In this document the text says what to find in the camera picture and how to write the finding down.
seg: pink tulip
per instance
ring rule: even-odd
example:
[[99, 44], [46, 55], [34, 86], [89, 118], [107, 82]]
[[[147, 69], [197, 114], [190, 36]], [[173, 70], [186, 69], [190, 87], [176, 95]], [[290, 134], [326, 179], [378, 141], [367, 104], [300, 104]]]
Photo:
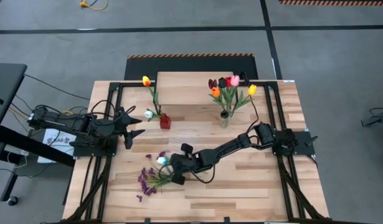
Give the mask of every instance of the pink tulip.
[[237, 86], [237, 85], [239, 85], [239, 82], [240, 82], [240, 77], [239, 77], [238, 75], [233, 75], [233, 76], [231, 77], [230, 84], [231, 84], [232, 86]]

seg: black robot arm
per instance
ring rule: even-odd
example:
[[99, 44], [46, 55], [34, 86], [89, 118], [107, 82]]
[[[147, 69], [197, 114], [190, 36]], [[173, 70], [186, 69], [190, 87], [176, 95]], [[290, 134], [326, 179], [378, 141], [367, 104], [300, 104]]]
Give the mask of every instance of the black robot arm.
[[99, 147], [104, 148], [112, 137], [125, 137], [125, 147], [130, 149], [133, 138], [145, 130], [128, 132], [127, 126], [137, 124], [142, 120], [131, 118], [123, 107], [114, 114], [113, 119], [97, 119], [93, 113], [87, 114], [62, 114], [49, 111], [45, 106], [38, 106], [28, 119], [30, 127], [35, 129], [53, 128], [59, 131], [76, 135], [78, 141], [71, 142], [74, 147]]
[[249, 129], [246, 133], [238, 135], [235, 139], [215, 149], [203, 149], [192, 153], [192, 146], [182, 144], [181, 150], [184, 154], [173, 154], [170, 159], [170, 165], [173, 167], [172, 181], [182, 185], [185, 181], [185, 178], [182, 176], [183, 173], [192, 172], [197, 174], [209, 170], [217, 164], [221, 158], [241, 149], [252, 147], [258, 150], [264, 150], [276, 144], [275, 133], [269, 124], [260, 123], [254, 126], [253, 129], [257, 134], [258, 143], [260, 142], [260, 144], [251, 142], [252, 137], [249, 137], [248, 133], [252, 129]]

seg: white tulip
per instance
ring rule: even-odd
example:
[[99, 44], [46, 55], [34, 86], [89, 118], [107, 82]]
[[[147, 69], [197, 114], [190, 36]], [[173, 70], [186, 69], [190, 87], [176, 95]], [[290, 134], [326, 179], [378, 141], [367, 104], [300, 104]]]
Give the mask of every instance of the white tulip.
[[167, 161], [166, 161], [166, 158], [165, 157], [159, 157], [156, 162], [159, 164], [159, 165], [166, 165]]
[[146, 116], [146, 118], [152, 118], [153, 117], [153, 112], [152, 111], [146, 111], [144, 112], [144, 116]]

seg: white cable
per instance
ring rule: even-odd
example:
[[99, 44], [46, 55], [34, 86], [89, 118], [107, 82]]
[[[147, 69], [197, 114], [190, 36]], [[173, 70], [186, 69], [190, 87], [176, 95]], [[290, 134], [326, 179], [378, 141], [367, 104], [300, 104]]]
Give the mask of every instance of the white cable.
[[[15, 168], [15, 169], [24, 167], [24, 166], [26, 166], [26, 165], [28, 164], [27, 156], [22, 155], [21, 153], [22, 153], [22, 150], [20, 151], [19, 154], [20, 154], [21, 156], [24, 156], [24, 157], [25, 157], [25, 164], [23, 164], [23, 165], [21, 165], [21, 166], [12, 166], [12, 167]], [[10, 162], [10, 160], [9, 160], [9, 156], [10, 156], [10, 154], [11, 154], [11, 152], [9, 152], [9, 153], [7, 154], [7, 161], [8, 161], [8, 163], [11, 165], [11, 162]]]

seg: wooden board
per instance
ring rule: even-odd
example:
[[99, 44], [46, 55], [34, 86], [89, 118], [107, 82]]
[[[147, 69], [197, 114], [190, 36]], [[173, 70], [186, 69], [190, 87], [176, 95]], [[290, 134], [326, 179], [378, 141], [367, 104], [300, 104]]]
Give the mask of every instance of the wooden board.
[[158, 72], [159, 104], [214, 105], [212, 98], [206, 97], [210, 93], [209, 79], [218, 80], [232, 75], [233, 72]]
[[[278, 85], [288, 128], [306, 128], [295, 83], [279, 81]], [[99, 100], [106, 99], [108, 86], [109, 82], [95, 82], [90, 108]], [[277, 111], [274, 95], [271, 94], [274, 110]], [[269, 123], [263, 87], [258, 87], [253, 98], [260, 121]], [[146, 121], [143, 116], [146, 108], [153, 109], [151, 95], [144, 87], [125, 88], [121, 105], [125, 109], [136, 105], [130, 115], [143, 121]], [[103, 111], [104, 107], [101, 103], [95, 111]], [[244, 149], [231, 154], [217, 164], [212, 183], [206, 185], [187, 181], [183, 186], [169, 184], [162, 193], [144, 197], [139, 203], [136, 195], [141, 194], [141, 188], [137, 176], [143, 167], [151, 167], [146, 154], [154, 157], [161, 151], [168, 154], [180, 152], [182, 143], [193, 145], [195, 151], [214, 148], [245, 132], [256, 118], [251, 104], [236, 111], [227, 129], [219, 127], [220, 107], [163, 106], [163, 111], [172, 118], [170, 130], [160, 129], [159, 121], [132, 125], [130, 129], [146, 131], [135, 139], [130, 150], [125, 149], [123, 138], [120, 138], [111, 166], [104, 222], [143, 222], [146, 217], [153, 222], [222, 222], [224, 217], [230, 217], [233, 222], [286, 220], [277, 160], [271, 149]], [[71, 215], [79, 205], [88, 161], [87, 157], [76, 161], [63, 218]], [[328, 216], [315, 164], [306, 156], [295, 156], [295, 163], [301, 190], [322, 215]], [[211, 175], [210, 170], [199, 176], [207, 180]], [[291, 189], [290, 192], [294, 216], [297, 217], [295, 196]], [[98, 200], [95, 201], [92, 217], [97, 214], [97, 203]]]

